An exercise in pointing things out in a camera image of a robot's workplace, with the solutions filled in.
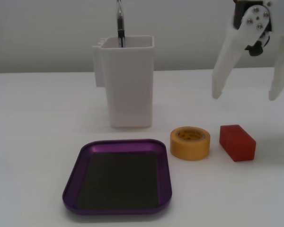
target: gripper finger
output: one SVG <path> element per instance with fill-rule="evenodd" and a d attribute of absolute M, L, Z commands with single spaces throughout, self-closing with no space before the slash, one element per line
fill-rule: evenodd
<path fill-rule="evenodd" d="M 279 54 L 275 64 L 274 80 L 269 91 L 269 100 L 278 98 L 284 88 L 284 36 L 280 37 Z"/>
<path fill-rule="evenodd" d="M 225 82 L 245 48 L 253 46 L 264 32 L 269 23 L 269 17 L 264 16 L 267 13 L 265 7 L 255 5 L 246 11 L 238 30 L 233 26 L 233 19 L 228 23 L 226 38 L 213 69 L 213 98 L 218 99 L 222 94 Z"/>

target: pen holder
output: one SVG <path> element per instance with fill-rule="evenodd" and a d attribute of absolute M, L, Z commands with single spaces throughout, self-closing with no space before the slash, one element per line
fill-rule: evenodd
<path fill-rule="evenodd" d="M 93 46 L 97 87 L 105 87 L 112 127 L 148 127 L 152 123 L 154 38 L 118 37 Z"/>

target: red wooden block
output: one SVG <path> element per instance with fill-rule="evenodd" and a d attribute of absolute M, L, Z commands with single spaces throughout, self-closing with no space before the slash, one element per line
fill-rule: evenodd
<path fill-rule="evenodd" d="M 235 162 L 253 160 L 256 141 L 239 125 L 220 127 L 220 144 Z"/>

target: white table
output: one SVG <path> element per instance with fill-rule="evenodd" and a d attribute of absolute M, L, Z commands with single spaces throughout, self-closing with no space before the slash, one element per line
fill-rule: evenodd
<path fill-rule="evenodd" d="M 270 102 L 273 69 L 234 70 L 219 100 L 211 70 L 154 76 L 153 126 L 109 127 L 104 88 L 93 73 L 0 74 L 0 227 L 284 226 L 284 91 Z M 235 163 L 219 145 L 220 125 L 240 124 L 255 160 Z M 169 152 L 169 134 L 197 126 L 211 134 L 207 159 Z M 95 140 L 153 138 L 167 145 L 173 196 L 150 216 L 77 217 L 62 192 L 81 147 Z"/>

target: yellow tape roll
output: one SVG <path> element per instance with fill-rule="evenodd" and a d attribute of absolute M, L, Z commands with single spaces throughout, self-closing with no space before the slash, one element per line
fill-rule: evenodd
<path fill-rule="evenodd" d="M 196 127 L 177 128 L 170 134 L 170 152 L 184 160 L 200 160 L 209 154 L 210 134 Z"/>

